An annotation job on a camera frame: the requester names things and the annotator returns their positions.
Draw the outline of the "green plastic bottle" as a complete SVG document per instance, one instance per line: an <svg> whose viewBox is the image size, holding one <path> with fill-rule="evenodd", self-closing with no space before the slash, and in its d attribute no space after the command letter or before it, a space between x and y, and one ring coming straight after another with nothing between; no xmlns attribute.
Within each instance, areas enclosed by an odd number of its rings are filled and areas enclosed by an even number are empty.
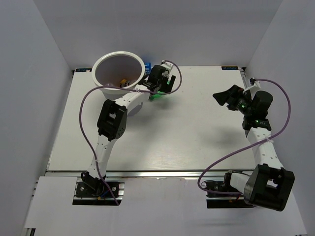
<svg viewBox="0 0 315 236"><path fill-rule="evenodd" d="M160 99L163 96L166 96L166 95L169 95L169 94L170 94L170 92L161 92L161 91L158 91L158 92L155 92L155 93L151 93L149 95L149 101L154 101L154 100Z"/></svg>

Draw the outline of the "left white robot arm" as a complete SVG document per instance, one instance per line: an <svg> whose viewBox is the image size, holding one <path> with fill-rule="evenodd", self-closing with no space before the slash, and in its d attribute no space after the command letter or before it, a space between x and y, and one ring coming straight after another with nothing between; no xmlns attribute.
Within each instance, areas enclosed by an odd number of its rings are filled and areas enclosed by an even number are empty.
<svg viewBox="0 0 315 236"><path fill-rule="evenodd" d="M93 196L103 193L102 180L106 177L108 161L115 142L126 130L127 115L138 105L153 95L172 93L176 76L170 76L174 63L164 60L155 65L150 74L145 75L133 89L122 88L127 93L122 97L107 99L102 106L97 121L97 145L92 149L94 159L86 172L81 174L82 181L88 183L87 190Z"/></svg>

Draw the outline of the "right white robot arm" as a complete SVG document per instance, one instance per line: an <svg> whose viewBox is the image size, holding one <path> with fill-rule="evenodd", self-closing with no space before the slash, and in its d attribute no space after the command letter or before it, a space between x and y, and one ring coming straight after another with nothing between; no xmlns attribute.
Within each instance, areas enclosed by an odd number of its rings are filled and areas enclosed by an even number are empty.
<svg viewBox="0 0 315 236"><path fill-rule="evenodd" d="M249 90L233 85L226 91L213 94L219 105L243 114L242 127L253 151L256 167L250 174L229 170L224 175L223 192L237 192L248 205L283 211L295 176L284 168L271 141L271 126L267 119L273 97L266 91L251 96Z"/></svg>

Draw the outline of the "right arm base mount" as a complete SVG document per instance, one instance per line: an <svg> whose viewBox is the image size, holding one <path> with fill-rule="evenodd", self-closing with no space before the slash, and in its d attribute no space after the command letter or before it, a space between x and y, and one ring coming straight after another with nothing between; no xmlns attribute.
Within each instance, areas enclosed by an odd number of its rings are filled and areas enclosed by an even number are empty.
<svg viewBox="0 0 315 236"><path fill-rule="evenodd" d="M237 186L244 187L250 175L229 170L224 174L223 180L216 181L207 179L200 183L201 187L206 189L206 204L208 209L232 209L232 208L254 208L255 206L247 204L244 200L242 191L230 185L232 176L241 178L241 184Z"/></svg>

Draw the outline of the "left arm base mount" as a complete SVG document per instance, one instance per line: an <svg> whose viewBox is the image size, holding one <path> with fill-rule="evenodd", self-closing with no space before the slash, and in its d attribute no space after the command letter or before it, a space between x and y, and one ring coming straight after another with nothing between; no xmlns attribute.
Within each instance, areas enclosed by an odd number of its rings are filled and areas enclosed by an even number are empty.
<svg viewBox="0 0 315 236"><path fill-rule="evenodd" d="M107 185L89 172L81 173L72 204L77 206L119 206L124 195L124 183L107 181Z"/></svg>

